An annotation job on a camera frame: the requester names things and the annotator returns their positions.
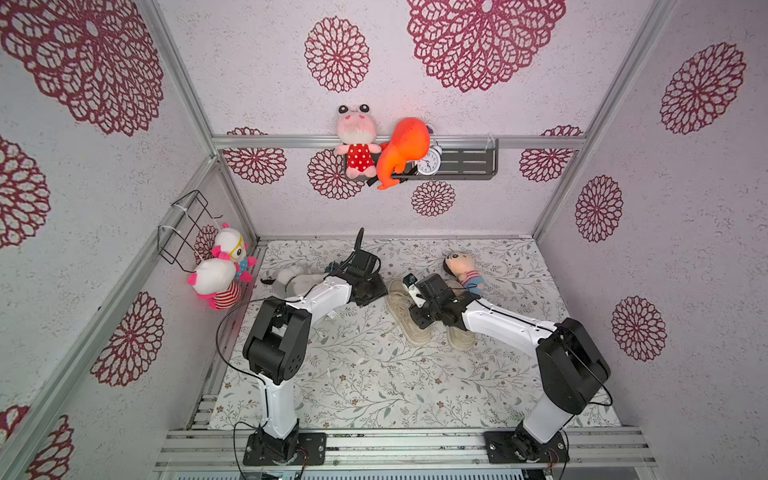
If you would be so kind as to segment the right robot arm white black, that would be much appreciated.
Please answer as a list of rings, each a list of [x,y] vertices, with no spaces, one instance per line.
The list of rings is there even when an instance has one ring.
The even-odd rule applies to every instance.
[[[411,319],[424,329],[439,322],[501,341],[534,358],[543,395],[511,434],[502,438],[519,452],[563,442],[560,430],[605,388],[611,370],[584,325],[566,318],[536,320],[487,302],[467,289],[458,292],[437,274],[424,280],[409,274],[403,285],[415,305]]]

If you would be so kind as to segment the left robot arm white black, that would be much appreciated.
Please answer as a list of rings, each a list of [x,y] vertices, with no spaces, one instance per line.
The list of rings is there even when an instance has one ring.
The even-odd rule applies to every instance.
[[[275,294],[262,302],[243,345],[250,371],[264,382],[262,429],[268,437],[283,441],[298,428],[293,378],[306,357],[311,327],[337,309],[385,296],[380,268],[378,256],[356,249],[324,273],[292,266],[275,275]]]

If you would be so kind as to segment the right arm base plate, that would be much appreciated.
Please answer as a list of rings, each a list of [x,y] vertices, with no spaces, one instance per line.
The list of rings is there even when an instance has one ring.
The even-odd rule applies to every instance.
[[[570,460],[569,450],[561,432],[557,432],[545,443],[538,442],[524,429],[486,431],[483,437],[491,464],[557,464]]]

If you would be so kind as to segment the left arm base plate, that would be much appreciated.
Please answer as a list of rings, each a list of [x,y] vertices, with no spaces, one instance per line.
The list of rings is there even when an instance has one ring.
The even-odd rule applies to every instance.
[[[245,466],[317,466],[325,463],[325,433],[294,432],[276,439],[257,431],[248,437],[242,464]]]

